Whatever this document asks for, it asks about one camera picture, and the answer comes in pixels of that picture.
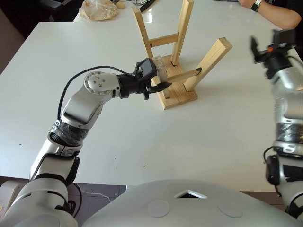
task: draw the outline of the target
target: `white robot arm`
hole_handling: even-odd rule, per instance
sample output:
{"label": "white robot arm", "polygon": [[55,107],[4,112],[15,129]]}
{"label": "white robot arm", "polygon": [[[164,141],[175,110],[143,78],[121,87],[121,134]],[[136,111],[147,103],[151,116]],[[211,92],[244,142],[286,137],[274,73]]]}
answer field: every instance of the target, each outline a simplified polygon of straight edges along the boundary
{"label": "white robot arm", "polygon": [[150,93],[162,91],[170,85],[152,86],[151,79],[157,75],[157,70],[150,59],[138,63],[132,74],[123,73],[89,73],[82,88],[70,98],[60,115],[66,86],[58,119],[32,165],[30,182],[20,191],[0,226],[78,226],[70,214],[66,187],[75,179],[80,163],[77,155],[103,105],[111,98],[128,98],[131,93],[142,93],[146,100]]}

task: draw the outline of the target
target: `black cable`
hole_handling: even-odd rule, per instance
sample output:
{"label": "black cable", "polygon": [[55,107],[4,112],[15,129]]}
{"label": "black cable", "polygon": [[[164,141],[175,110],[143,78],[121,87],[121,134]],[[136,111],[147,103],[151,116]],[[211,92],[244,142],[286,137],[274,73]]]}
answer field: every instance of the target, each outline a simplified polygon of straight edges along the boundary
{"label": "black cable", "polygon": [[60,116],[61,116],[61,108],[62,108],[62,103],[63,103],[63,100],[64,100],[65,93],[66,93],[66,91],[67,91],[69,85],[72,83],[72,81],[73,81],[74,79],[76,79],[78,76],[80,76],[81,74],[85,73],[85,72],[88,72],[88,71],[91,71],[91,70],[95,70],[95,69],[104,69],[104,68],[105,68],[105,69],[116,70],[116,71],[121,72],[121,73],[123,73],[123,74],[125,74],[125,75],[127,75],[127,76],[132,76],[130,73],[124,72],[124,71],[122,71],[122,70],[120,70],[120,69],[117,69],[117,68],[115,68],[115,67],[112,67],[112,66],[96,66],[96,67],[89,68],[89,69],[87,69],[87,70],[83,70],[82,72],[77,73],[75,76],[73,76],[73,77],[67,82],[67,84],[65,85],[65,88],[64,88],[64,90],[63,90],[63,92],[62,92],[62,95],[61,95],[61,98],[60,98],[60,102],[59,102],[59,106],[58,106],[58,113],[57,113],[57,119],[58,119],[58,120],[60,119]]}
{"label": "black cable", "polygon": [[75,218],[75,217],[77,216],[79,210],[80,210],[81,205],[82,205],[82,192],[81,192],[81,189],[79,188],[79,186],[78,186],[76,183],[73,183],[73,184],[74,184],[74,186],[78,189],[79,195],[80,195],[80,203],[79,203],[79,207],[78,207],[78,209],[77,209],[77,212],[76,212],[75,215],[74,215],[74,218]]}
{"label": "black cable", "polygon": [[124,0],[124,1],[131,1],[136,6],[142,6],[147,3],[149,0]]}
{"label": "black cable", "polygon": [[267,149],[264,151],[264,153],[263,153],[263,158],[264,158],[264,162],[265,162],[265,163],[266,163],[266,157],[265,157],[265,155],[266,155],[266,153],[267,153],[268,151],[270,151],[272,148],[273,148],[273,146],[267,148]]}
{"label": "black cable", "polygon": [[296,58],[294,56],[287,56],[287,58],[291,58],[291,59],[296,60],[303,67],[303,63],[298,58]]}

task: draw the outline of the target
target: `floor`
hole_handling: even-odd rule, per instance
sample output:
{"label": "floor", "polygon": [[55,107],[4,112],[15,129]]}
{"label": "floor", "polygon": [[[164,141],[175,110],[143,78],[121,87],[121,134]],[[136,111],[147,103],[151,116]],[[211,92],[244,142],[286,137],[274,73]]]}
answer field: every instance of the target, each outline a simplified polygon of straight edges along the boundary
{"label": "floor", "polygon": [[[16,178],[7,178],[0,176],[0,186],[7,180],[18,180],[22,182],[27,182],[26,179],[16,179]],[[125,192],[126,186],[120,185],[100,185],[100,184],[87,184],[80,183],[80,188],[89,193],[101,193],[111,200],[114,200],[119,195]],[[108,198],[104,198],[101,195],[89,194],[82,192],[82,206],[76,217],[79,226],[82,224],[98,210],[109,204]],[[242,192],[247,195],[250,195],[258,200],[264,201],[278,209],[284,210],[283,203],[281,198],[277,197],[275,192]],[[79,192],[76,187],[72,184],[68,187],[69,200],[74,200],[76,202],[76,210],[80,202]]]}

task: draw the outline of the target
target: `person's hand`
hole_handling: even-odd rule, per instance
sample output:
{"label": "person's hand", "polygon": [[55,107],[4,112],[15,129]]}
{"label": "person's hand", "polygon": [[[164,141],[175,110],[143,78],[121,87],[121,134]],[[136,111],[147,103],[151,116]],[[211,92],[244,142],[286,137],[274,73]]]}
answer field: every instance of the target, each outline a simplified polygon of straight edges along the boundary
{"label": "person's hand", "polygon": [[256,0],[238,0],[238,2],[246,8],[251,8]]}

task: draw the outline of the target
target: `white table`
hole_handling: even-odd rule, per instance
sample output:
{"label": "white table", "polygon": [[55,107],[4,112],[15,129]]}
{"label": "white table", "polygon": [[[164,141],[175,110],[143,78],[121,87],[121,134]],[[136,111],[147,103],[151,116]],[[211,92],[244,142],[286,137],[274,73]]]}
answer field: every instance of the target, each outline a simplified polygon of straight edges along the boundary
{"label": "white table", "polygon": [[[176,32],[181,3],[160,0],[144,14],[150,38]],[[249,51],[249,35],[264,49],[272,28],[237,3],[197,0],[181,65],[193,69],[219,37],[233,49],[196,87],[194,102],[166,111],[157,95],[107,103],[80,152],[76,182],[137,185],[186,178],[272,191],[262,152],[274,140],[274,103],[265,70],[253,64]],[[153,49],[162,56],[171,50],[171,44]],[[129,7],[109,21],[40,23],[0,76],[0,175],[28,177],[70,77],[97,65],[131,72],[145,57]],[[64,103],[82,79],[72,83]]]}

